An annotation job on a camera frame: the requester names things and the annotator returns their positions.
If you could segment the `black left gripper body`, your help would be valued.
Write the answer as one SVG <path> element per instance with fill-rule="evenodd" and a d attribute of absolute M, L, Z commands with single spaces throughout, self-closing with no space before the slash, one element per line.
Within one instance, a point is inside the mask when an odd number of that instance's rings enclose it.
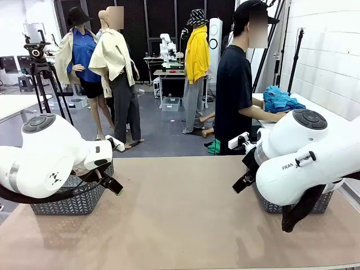
<path fill-rule="evenodd" d="M 96 170 L 96 175 L 98 176 L 99 183 L 101 185 L 110 185 L 112 183 L 112 177 L 109 176 L 104 171 L 101 171 L 99 169 Z"/>

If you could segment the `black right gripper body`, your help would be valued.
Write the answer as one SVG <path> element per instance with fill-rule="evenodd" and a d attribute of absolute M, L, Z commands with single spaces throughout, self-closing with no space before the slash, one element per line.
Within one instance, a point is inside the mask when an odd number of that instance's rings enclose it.
<path fill-rule="evenodd" d="M 243 158 L 242 162 L 246 165 L 246 167 L 248 168 L 248 173 L 252 176 L 255 177 L 258 168 L 260 167 L 260 165 L 257 163 L 256 159 L 255 159 L 255 150 L 257 148 L 253 147 L 251 150 L 249 150 L 247 152 L 247 154 L 245 155 L 245 157 Z"/>

